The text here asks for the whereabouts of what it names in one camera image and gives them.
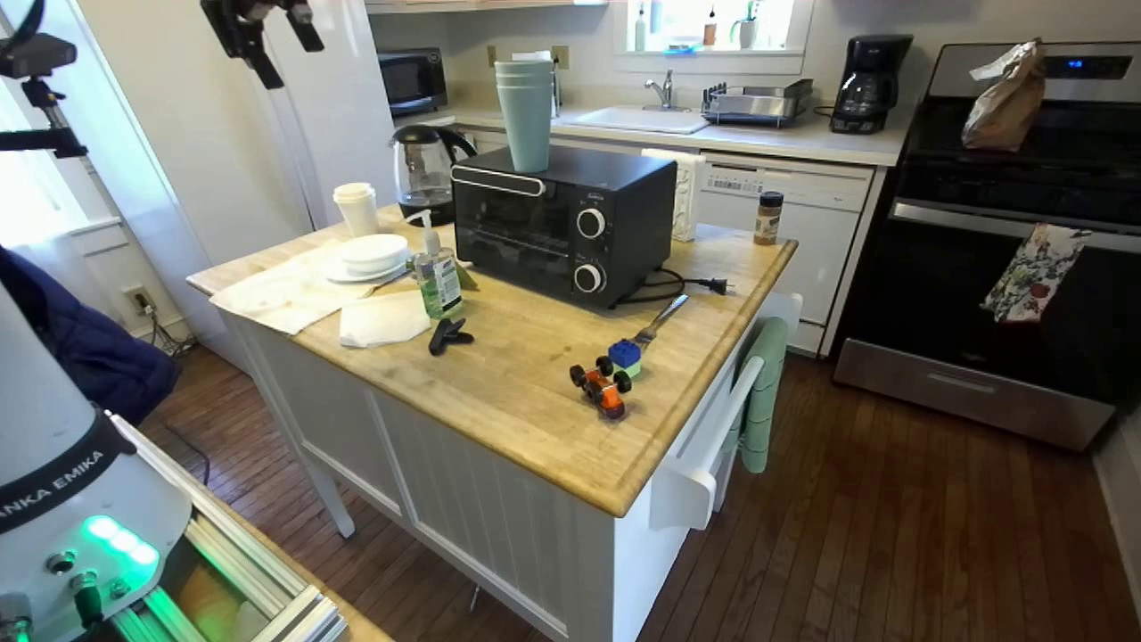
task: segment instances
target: white cabinet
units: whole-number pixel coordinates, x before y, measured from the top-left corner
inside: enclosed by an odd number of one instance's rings
[[[465,16],[516,6],[604,6],[605,0],[365,0],[369,16]]]
[[[798,251],[779,288],[807,295],[794,345],[826,353],[879,186],[880,175],[875,168],[706,154],[706,164],[698,164],[694,220],[754,227],[757,198],[762,189],[784,192],[782,241],[794,241]]]

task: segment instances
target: oven door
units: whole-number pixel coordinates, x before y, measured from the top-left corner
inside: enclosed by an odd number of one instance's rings
[[[864,251],[845,320],[845,342],[857,350],[845,345],[849,364],[841,356],[838,377],[860,384],[854,353],[880,345],[893,362],[915,356],[929,369],[880,381],[889,394],[923,381],[923,395],[953,395],[973,406],[965,419],[976,419],[983,406],[1033,402],[1033,395],[1002,400],[1002,388],[1015,384],[1090,400],[1101,406],[1090,420],[1104,426],[1101,413],[1131,400],[1141,381],[1141,235],[1087,232],[1045,318],[1000,326],[981,304],[1032,235],[1032,220],[899,199]]]

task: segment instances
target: hardwood floor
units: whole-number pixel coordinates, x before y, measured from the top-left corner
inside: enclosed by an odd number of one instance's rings
[[[341,544],[245,376],[182,356],[142,426],[209,453],[209,489],[397,638],[538,638],[365,501]],[[687,537],[659,638],[1141,638],[1098,478],[1002,431],[830,384],[789,362],[770,471],[736,471],[711,533]]]

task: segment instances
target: white countertop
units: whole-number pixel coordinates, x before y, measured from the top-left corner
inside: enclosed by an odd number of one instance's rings
[[[826,118],[819,116],[792,130],[706,126],[691,136],[571,120],[577,116],[590,116],[590,110],[583,109],[564,110],[552,120],[552,136],[691,149],[691,154],[750,154],[750,158],[784,158],[784,162],[819,162],[819,164],[895,168],[913,109],[895,109],[889,118],[889,130],[879,136],[838,136],[826,130]],[[444,116],[419,118],[419,120],[461,126],[461,130],[504,130],[504,116],[497,109],[450,109]]]

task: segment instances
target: knob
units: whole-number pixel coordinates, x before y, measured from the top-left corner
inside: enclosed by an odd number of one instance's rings
[[[577,264],[574,267],[574,288],[577,294],[604,294],[605,280],[595,264]]]
[[[599,241],[605,232],[605,214],[599,208],[585,208],[574,226],[583,241]]]

